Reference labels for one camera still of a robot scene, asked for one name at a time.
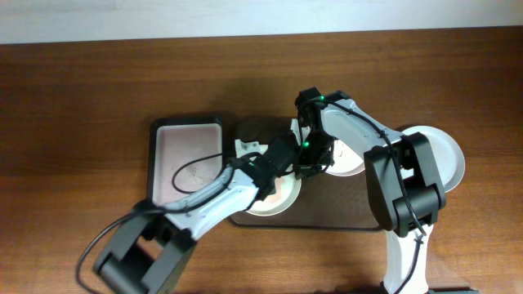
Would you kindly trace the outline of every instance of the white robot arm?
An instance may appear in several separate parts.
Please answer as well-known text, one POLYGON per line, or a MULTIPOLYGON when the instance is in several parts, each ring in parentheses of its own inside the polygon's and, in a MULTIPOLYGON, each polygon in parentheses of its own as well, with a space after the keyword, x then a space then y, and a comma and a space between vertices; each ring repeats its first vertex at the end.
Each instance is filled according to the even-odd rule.
MULTIPOLYGON (((333 142, 341 140, 364 159, 369 205, 387 231, 385 289, 389 293, 427 292, 428 235, 437 212, 445 205, 445 192, 427 138, 421 134, 404 136, 387 129, 341 91, 322 96, 311 88, 300 93, 296 106, 297 130, 276 137, 263 155, 246 154, 231 159, 214 182, 181 201, 160 208, 139 203, 135 215, 120 226, 98 256, 95 273, 115 292, 171 291, 196 243, 214 225, 265 199, 274 190, 274 179, 287 174, 291 165, 300 178, 321 172, 332 164, 333 142), (397 177, 391 164, 395 157, 404 168, 414 169, 414 176, 397 177), (405 199, 402 190, 409 199, 405 199), (414 242, 419 241, 422 232, 427 235, 423 244, 414 242), (163 246, 156 260, 136 244, 140 236, 163 246)), ((85 287, 78 273, 79 266, 77 280, 85 287)))

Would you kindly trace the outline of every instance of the cable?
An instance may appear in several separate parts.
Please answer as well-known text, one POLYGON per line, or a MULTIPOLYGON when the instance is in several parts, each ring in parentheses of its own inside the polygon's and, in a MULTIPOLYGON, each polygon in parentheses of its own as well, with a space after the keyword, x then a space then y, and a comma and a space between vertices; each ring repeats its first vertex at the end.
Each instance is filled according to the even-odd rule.
POLYGON ((416 242, 416 249, 414 250, 414 257, 412 259, 412 265, 410 266, 409 274, 407 274, 407 277, 405 278, 403 283, 400 285, 400 287, 394 292, 394 294, 400 294, 401 290, 403 290, 405 285, 407 285, 407 283, 412 278, 414 271, 416 270, 416 264, 418 263, 419 250, 423 244, 422 239, 423 239, 423 235, 421 234, 414 240, 414 242, 416 242))
MULTIPOLYGON (((207 159, 211 159, 211 158, 215 158, 215 157, 218 157, 218 156, 222 156, 223 153, 219 153, 219 154, 213 154, 213 155, 209 155, 209 156, 206 156, 206 157, 202 157, 202 158, 198 158, 198 159, 195 159, 193 161, 190 161, 184 165, 182 165, 180 168, 177 169, 177 171, 174 173, 174 175, 172 176, 172 179, 171 179, 171 184, 172 184, 172 187, 174 188, 174 190, 182 193, 182 194, 192 194, 196 191, 185 191, 183 189, 180 189, 177 187, 177 184, 176 184, 176 178, 178 176, 178 173, 181 172, 181 170, 183 170, 184 168, 188 167, 189 165, 191 164, 195 164, 195 163, 199 163, 199 162, 202 162, 203 160, 207 160, 207 159)), ((218 173, 217 175, 217 178, 220 176, 220 174, 223 172, 223 168, 220 170, 220 172, 218 173)))
POLYGON ((105 229, 103 229, 90 243, 87 245, 86 249, 83 251, 82 255, 80 255, 80 258, 78 258, 78 263, 76 264, 74 276, 76 279, 76 283, 82 287, 85 291, 92 293, 92 294, 101 294, 100 292, 92 289, 88 285, 86 285, 82 278, 80 277, 80 271, 82 269, 82 264, 85 261, 86 257, 89 255, 91 250, 95 247, 95 245, 100 242, 112 229, 114 229, 116 226, 124 224, 127 221, 132 220, 135 217, 138 216, 162 216, 165 214, 182 214, 187 212, 192 212, 195 209, 198 209, 202 207, 203 205, 209 203, 213 199, 215 199, 217 196, 219 196, 223 191, 227 189, 230 182, 232 181, 233 177, 235 176, 235 172, 233 171, 227 180, 227 182, 223 185, 223 187, 218 190, 215 194, 210 196, 209 198, 203 200, 201 203, 195 204, 192 207, 184 208, 184 209, 164 209, 164 208, 158 208, 158 209, 150 209, 150 210, 144 210, 144 211, 138 211, 138 212, 130 212, 125 216, 122 216, 112 222, 110 225, 108 225, 105 229))
POLYGON ((262 154, 259 152, 249 152, 247 154, 242 155, 240 158, 251 158, 251 157, 260 157, 262 154))
MULTIPOLYGON (((302 151, 303 151, 303 132, 302 132, 302 127, 300 127, 300 113, 301 111, 305 108, 305 106, 309 105, 309 104, 312 104, 312 103, 315 103, 315 102, 319 102, 320 100, 308 100, 306 101, 303 105, 301 105, 298 109, 297 109, 297 129, 298 129, 298 132, 300 134, 300 150, 298 151, 298 154, 297 154, 297 157, 300 158, 302 156, 302 151)), ((333 153, 334 153, 334 142, 332 143, 331 145, 331 158, 330 158, 330 164, 328 165, 325 165, 325 167, 323 167, 323 169, 315 174, 312 174, 312 175, 309 175, 309 176, 313 176, 313 175, 317 175, 318 173, 324 173, 327 171, 327 169, 329 168, 329 166, 333 163, 333 160, 334 160, 334 156, 333 156, 333 153)), ((292 171, 287 171, 285 172, 282 176, 287 176, 287 175, 290 175, 291 173, 293 173, 294 170, 292 171)))

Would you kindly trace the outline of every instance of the wood grain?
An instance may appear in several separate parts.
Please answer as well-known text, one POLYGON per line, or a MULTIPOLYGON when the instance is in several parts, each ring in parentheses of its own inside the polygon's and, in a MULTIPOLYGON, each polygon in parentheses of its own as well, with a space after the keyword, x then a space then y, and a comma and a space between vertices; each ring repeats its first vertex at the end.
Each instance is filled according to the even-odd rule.
MULTIPOLYGON (((523 28, 0 46, 0 292, 74 293, 79 253, 145 197, 148 130, 193 113, 293 116, 345 90, 389 127, 447 131, 467 160, 428 250, 432 288, 523 288, 523 28)), ((85 279, 101 283, 85 268, 85 279)), ((378 285, 382 234, 205 235, 180 292, 378 285)))

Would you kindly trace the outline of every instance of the black cable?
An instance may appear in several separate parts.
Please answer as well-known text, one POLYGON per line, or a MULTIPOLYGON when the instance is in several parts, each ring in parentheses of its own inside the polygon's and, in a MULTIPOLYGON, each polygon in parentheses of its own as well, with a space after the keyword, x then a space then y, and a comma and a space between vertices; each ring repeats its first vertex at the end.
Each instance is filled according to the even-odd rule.
POLYGON ((262 154, 259 152, 250 152, 242 155, 240 158, 251 158, 251 157, 260 157, 262 154))
POLYGON ((93 293, 93 294, 101 294, 100 292, 92 289, 91 287, 89 287, 88 285, 86 285, 81 277, 80 277, 80 271, 82 269, 82 264, 83 262, 85 261, 87 255, 89 255, 89 253, 91 252, 91 250, 95 247, 95 245, 100 242, 100 240, 102 238, 104 238, 104 236, 106 236, 112 229, 114 229, 116 226, 118 225, 121 225, 135 217, 138 217, 138 216, 162 216, 162 215, 165 215, 165 214, 182 214, 182 213, 187 213, 187 212, 192 212, 194 209, 198 209, 200 207, 202 207, 203 205, 209 203, 210 201, 212 201, 213 199, 215 199, 217 196, 219 196, 223 191, 225 191, 227 189, 227 187, 229 186, 230 182, 232 181, 233 177, 235 176, 235 172, 232 171, 232 174, 230 175, 229 179, 227 180, 227 182, 223 185, 223 187, 218 190, 215 194, 213 194, 212 196, 210 196, 209 198, 203 200, 202 202, 198 203, 198 204, 195 204, 194 206, 192 207, 188 207, 188 208, 184 208, 184 209, 164 209, 164 208, 158 208, 158 209, 150 209, 150 210, 144 210, 144 211, 138 211, 138 212, 130 212, 128 213, 127 215, 125 216, 122 216, 120 218, 118 218, 117 220, 115 220, 114 222, 112 222, 110 225, 108 225, 105 229, 103 229, 90 243, 89 245, 87 245, 86 249, 83 251, 82 255, 80 255, 80 258, 78 258, 78 263, 76 264, 76 268, 75 268, 75 278, 76 278, 76 283, 82 287, 85 291, 89 292, 89 293, 93 293))
MULTIPOLYGON (((297 129, 298 129, 298 132, 299 132, 299 135, 300 135, 300 149, 297 153, 297 157, 300 158, 302 156, 302 151, 303 151, 303 132, 302 132, 302 127, 300 127, 300 113, 303 111, 303 109, 305 108, 305 106, 309 105, 309 104, 312 104, 312 103, 315 103, 315 102, 321 102, 321 100, 308 100, 306 101, 304 104, 302 104, 298 109, 297 109, 297 129)), ((333 156, 333 152, 334 152, 334 143, 331 145, 331 158, 330 158, 330 162, 332 164, 333 160, 334 160, 334 156, 333 156)), ((329 168, 329 165, 326 165, 320 172, 318 173, 324 173, 327 171, 327 169, 329 168)), ((283 176, 286 176, 286 175, 290 175, 291 173, 293 173, 294 171, 287 171, 283 174, 283 176)))
POLYGON ((401 290, 407 285, 407 283, 410 281, 414 274, 414 270, 416 269, 416 264, 418 263, 418 257, 419 257, 419 250, 421 249, 421 246, 423 244, 423 235, 419 235, 414 242, 416 242, 416 249, 414 250, 414 258, 412 259, 412 265, 410 266, 409 274, 407 274, 407 277, 403 281, 403 283, 400 285, 400 287, 394 292, 394 294, 400 294, 401 290))
MULTIPOLYGON (((180 192, 182 194, 192 194, 192 193, 196 192, 196 191, 185 191, 185 190, 180 189, 180 188, 177 187, 176 178, 178 176, 178 173, 181 172, 181 170, 183 170, 184 168, 188 167, 191 164, 199 163, 199 162, 201 162, 203 160, 215 158, 215 157, 222 156, 222 155, 223 155, 223 153, 213 154, 213 155, 209 155, 209 156, 206 156, 206 157, 195 159, 193 161, 190 161, 190 162, 182 165, 180 168, 177 169, 177 171, 174 173, 174 175, 172 175, 171 184, 172 184, 172 187, 174 188, 174 190, 176 190, 176 191, 178 191, 178 192, 180 192)), ((217 178, 220 176, 221 172, 223 172, 223 168, 218 173, 217 178)))
POLYGON ((327 169, 333 164, 334 162, 334 141, 330 145, 330 155, 329 155, 329 164, 325 164, 324 169, 320 173, 325 173, 327 169))

